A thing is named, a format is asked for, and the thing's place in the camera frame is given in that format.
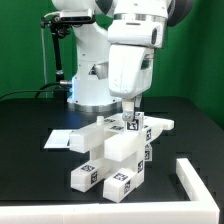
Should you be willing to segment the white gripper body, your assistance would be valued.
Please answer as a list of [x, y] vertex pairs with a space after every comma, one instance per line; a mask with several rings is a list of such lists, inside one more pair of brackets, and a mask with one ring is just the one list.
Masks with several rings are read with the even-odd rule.
[[112, 96], [132, 99], [152, 82], [154, 50], [113, 44], [109, 51], [108, 82]]

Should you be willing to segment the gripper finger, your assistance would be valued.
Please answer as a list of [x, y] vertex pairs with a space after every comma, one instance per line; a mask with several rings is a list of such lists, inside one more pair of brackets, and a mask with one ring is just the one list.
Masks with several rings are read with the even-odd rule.
[[142, 94], [139, 94], [135, 97], [135, 112], [138, 112], [140, 110], [140, 106], [141, 106], [141, 100], [142, 100]]
[[134, 100], [122, 100], [122, 119], [124, 121], [132, 121], [134, 119]]

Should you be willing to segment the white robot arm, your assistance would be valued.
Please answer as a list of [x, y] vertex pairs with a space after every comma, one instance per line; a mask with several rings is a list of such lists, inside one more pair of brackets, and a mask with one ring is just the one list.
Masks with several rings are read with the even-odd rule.
[[155, 51], [166, 29], [180, 23], [194, 0], [52, 0], [56, 33], [76, 37], [77, 72], [70, 102], [84, 108], [122, 105], [134, 119], [152, 82]]

